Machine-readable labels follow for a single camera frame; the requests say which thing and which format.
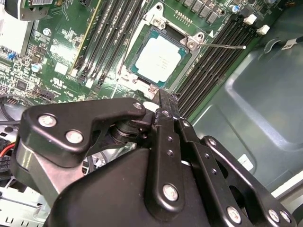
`motherboard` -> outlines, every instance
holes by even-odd
[[[249,52],[245,47],[266,34],[286,4],[279,0],[13,1],[21,2],[18,7],[24,14],[14,15],[12,6],[2,0],[2,94],[27,97],[35,104],[117,97],[144,101],[161,88],[179,95],[184,117],[227,77],[237,58]]]

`heatsink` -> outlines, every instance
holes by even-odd
[[[12,17],[4,10],[4,4],[0,1],[0,46],[16,55],[25,55],[33,23]]]

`black mechanical arm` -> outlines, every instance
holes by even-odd
[[[160,90],[23,113],[12,172],[52,207],[46,227],[295,227],[291,214],[213,137],[201,140]],[[86,156],[137,148],[83,176]]]

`silver screw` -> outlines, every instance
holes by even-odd
[[[285,213],[285,211],[280,211],[281,216],[287,221],[288,223],[291,222],[289,216]]]
[[[158,19],[154,19],[152,22],[153,22],[153,25],[155,25],[156,27],[159,27],[161,25],[161,21]]]
[[[194,42],[194,41],[189,41],[188,43],[187,43],[187,47],[188,48],[194,48],[196,46],[196,43]]]
[[[187,121],[183,121],[183,124],[186,126],[186,127],[189,127],[189,123]]]
[[[170,117],[169,112],[167,112],[166,110],[163,110],[162,113],[163,113],[166,117]]]
[[[166,184],[163,186],[163,193],[165,197],[170,201],[176,201],[178,199],[178,192],[175,187],[170,184]]]
[[[212,138],[209,139],[209,142],[211,143],[211,145],[214,145],[214,146],[217,145],[216,141],[214,141]]]
[[[233,222],[235,222],[237,224],[241,223],[241,216],[234,207],[228,207],[227,213]]]
[[[65,137],[70,143],[81,143],[83,141],[82,134],[75,130],[67,132]]]
[[[275,222],[280,222],[279,216],[276,214],[276,212],[269,210],[268,213]]]
[[[134,105],[134,107],[136,107],[138,110],[142,110],[142,106],[141,106],[140,103],[134,103],[133,105]]]
[[[57,124],[57,120],[50,115],[42,115],[38,118],[40,125],[44,127],[53,127]]]

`red wire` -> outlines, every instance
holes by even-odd
[[[5,156],[5,154],[10,150],[12,149],[14,146],[15,146],[16,143],[11,143],[9,145],[7,145],[0,153],[0,157],[3,157]]]

